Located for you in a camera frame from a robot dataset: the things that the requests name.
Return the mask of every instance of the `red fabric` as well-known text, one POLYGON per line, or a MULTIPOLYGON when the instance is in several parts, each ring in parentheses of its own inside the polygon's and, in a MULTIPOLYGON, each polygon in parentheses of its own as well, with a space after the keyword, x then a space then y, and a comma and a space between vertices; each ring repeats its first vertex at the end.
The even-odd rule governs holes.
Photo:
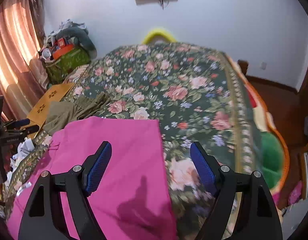
POLYGON ((255 99, 253 98, 252 94, 249 92, 248 89, 247 89, 247 93, 248 93, 249 101, 250 101, 250 104, 251 104, 252 108, 257 107, 255 99))

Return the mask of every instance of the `baseboard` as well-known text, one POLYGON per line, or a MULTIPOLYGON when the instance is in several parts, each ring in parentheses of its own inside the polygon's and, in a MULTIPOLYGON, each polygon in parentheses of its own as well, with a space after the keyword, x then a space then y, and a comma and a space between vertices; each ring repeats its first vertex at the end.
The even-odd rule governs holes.
POLYGON ((287 91, 291 91, 295 94, 298 94, 298 91, 295 88, 284 85, 284 84, 280 84, 280 83, 277 83, 277 82, 274 82, 274 81, 270 81, 268 79, 258 78, 258 77, 249 76, 249 75, 246 75, 246 77, 247 77, 248 81, 252 81, 252 82, 254 81, 254 82, 257 82, 257 83, 260 83, 260 84, 278 87, 278 88, 281 88, 281 89, 284 89, 284 90, 287 90, 287 91))

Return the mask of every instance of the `green cushion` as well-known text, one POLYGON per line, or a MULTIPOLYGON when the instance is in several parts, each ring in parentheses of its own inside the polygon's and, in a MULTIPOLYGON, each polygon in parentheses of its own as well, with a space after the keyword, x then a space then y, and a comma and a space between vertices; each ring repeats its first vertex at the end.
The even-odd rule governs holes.
POLYGON ((262 172, 269 188, 273 188, 282 175, 284 151, 277 137, 270 132, 261 132, 263 167, 262 172))

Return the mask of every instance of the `bed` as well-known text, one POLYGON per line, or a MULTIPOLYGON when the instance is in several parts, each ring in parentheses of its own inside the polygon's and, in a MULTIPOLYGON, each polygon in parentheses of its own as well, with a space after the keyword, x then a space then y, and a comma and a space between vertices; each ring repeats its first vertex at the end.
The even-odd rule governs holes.
MULTIPOLYGON (((180 239, 195 238, 214 202, 190 159, 193 141, 236 172, 261 171, 273 195, 281 190, 289 167, 284 140, 257 91, 225 53, 184 43, 125 46, 78 68, 68 80, 75 85, 63 101, 110 94, 111 102, 96 116, 159 119, 180 239)), ((0 211, 6 219, 16 191, 39 167, 50 141, 50 135, 40 132, 35 150, 3 188, 5 208, 0 211)), ((224 236, 233 230, 239 201, 237 194, 224 236)))

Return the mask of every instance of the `curtain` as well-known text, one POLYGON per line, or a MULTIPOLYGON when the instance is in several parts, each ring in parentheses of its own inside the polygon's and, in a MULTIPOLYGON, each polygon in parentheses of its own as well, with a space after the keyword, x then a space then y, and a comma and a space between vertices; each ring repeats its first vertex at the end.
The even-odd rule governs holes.
POLYGON ((40 47, 43 47, 45 38, 43 0, 30 0, 30 9, 36 36, 38 38, 40 47))
POLYGON ((0 94, 3 119, 23 119, 44 94, 29 64, 40 45, 29 0, 4 0, 0 6, 0 94))

